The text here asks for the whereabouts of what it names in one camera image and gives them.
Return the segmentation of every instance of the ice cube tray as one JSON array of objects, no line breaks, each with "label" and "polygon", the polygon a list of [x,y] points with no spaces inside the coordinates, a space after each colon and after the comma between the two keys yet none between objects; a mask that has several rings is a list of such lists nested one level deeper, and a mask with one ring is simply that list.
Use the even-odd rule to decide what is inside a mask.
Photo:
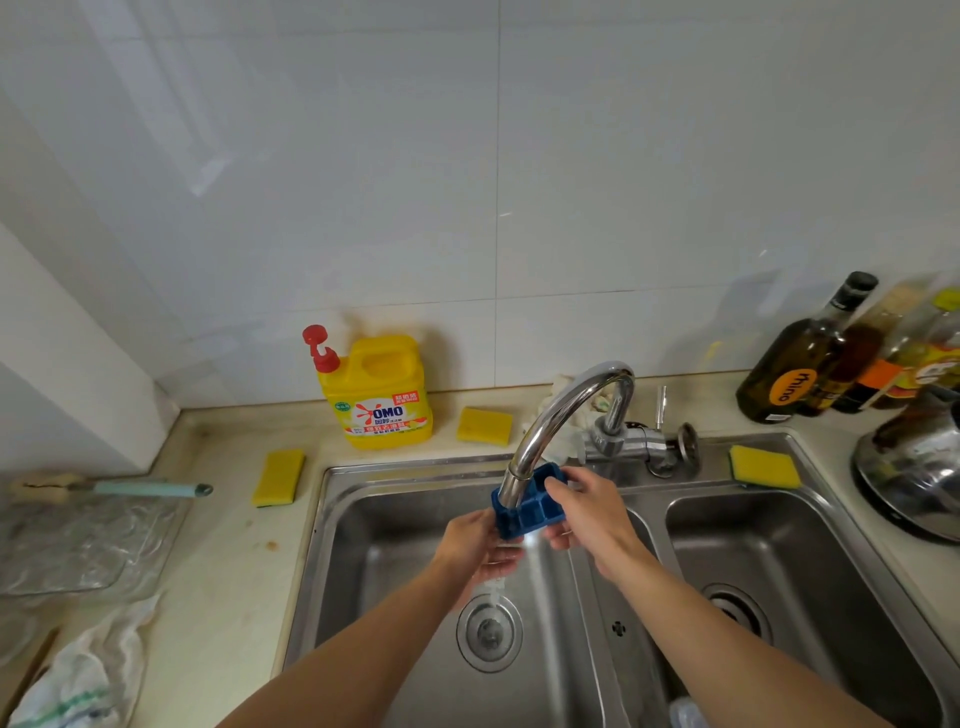
[{"label": "ice cube tray", "polygon": [[556,463],[546,463],[534,470],[534,476],[527,483],[523,493],[523,500],[517,508],[505,508],[497,499],[499,488],[494,488],[490,494],[493,511],[496,514],[496,529],[504,541],[515,539],[525,533],[536,531],[550,523],[557,523],[565,518],[564,509],[560,503],[546,492],[543,481],[547,476],[553,476],[566,483],[566,475]]}]

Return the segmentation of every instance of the stainless steel double sink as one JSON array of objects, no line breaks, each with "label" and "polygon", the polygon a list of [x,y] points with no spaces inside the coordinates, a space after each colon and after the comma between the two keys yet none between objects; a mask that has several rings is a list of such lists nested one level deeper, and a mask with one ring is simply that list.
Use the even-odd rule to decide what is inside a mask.
[{"label": "stainless steel double sink", "polygon": [[[733,483],[734,443],[791,452],[804,486]],[[490,504],[507,459],[328,471],[285,666],[419,572],[451,518]],[[795,441],[704,440],[702,459],[665,480],[638,461],[590,466],[660,561],[745,629],[896,726],[960,726],[960,667]],[[502,588],[478,587],[444,620],[384,724],[668,725],[683,683],[619,591],[581,549],[536,533],[522,547]]]}]

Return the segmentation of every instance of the hand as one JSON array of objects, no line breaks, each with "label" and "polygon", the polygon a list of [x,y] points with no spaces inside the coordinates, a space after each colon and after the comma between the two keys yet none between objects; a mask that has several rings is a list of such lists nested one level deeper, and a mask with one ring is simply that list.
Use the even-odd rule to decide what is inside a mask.
[{"label": "hand", "polygon": [[522,548],[505,546],[500,540],[493,509],[487,508],[467,513],[446,525],[433,564],[441,569],[445,578],[464,585],[454,605],[454,609],[457,609],[467,604],[476,584],[516,571],[517,561],[522,556]]},{"label": "hand", "polygon": [[546,492],[564,508],[566,520],[543,529],[550,545],[566,550],[583,545],[606,578],[616,581],[617,566],[627,559],[656,561],[630,523],[627,507],[616,485],[587,468],[562,468],[570,480],[583,486],[575,491],[554,477],[546,479]]}]

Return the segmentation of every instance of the yellow sponge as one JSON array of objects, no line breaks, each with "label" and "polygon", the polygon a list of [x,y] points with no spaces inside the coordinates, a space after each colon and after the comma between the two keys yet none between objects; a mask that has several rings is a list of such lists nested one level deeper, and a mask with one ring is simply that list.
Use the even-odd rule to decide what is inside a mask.
[{"label": "yellow sponge", "polygon": [[268,454],[260,483],[253,491],[250,502],[257,508],[294,502],[302,467],[301,449],[279,449]]},{"label": "yellow sponge", "polygon": [[730,448],[730,466],[733,479],[741,483],[790,489],[802,485],[793,458],[779,452],[734,445]]},{"label": "yellow sponge", "polygon": [[457,425],[457,439],[469,443],[490,443],[506,448],[514,416],[505,412],[464,407]]}]

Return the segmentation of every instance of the chrome faucet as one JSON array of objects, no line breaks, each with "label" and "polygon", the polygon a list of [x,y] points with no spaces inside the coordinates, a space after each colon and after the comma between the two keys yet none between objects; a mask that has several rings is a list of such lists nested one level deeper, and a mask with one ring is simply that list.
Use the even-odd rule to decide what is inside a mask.
[{"label": "chrome faucet", "polygon": [[657,477],[669,477],[678,462],[698,467],[697,433],[684,423],[676,438],[662,432],[666,407],[666,387],[661,386],[657,405],[657,426],[627,427],[627,407],[634,395],[634,371],[622,361],[597,364],[570,382],[530,426],[507,465],[503,483],[497,494],[505,508],[517,508],[523,499],[527,482],[533,477],[537,462],[557,431],[582,405],[609,384],[615,384],[610,410],[593,423],[586,434],[588,450],[603,457],[639,456]]}]

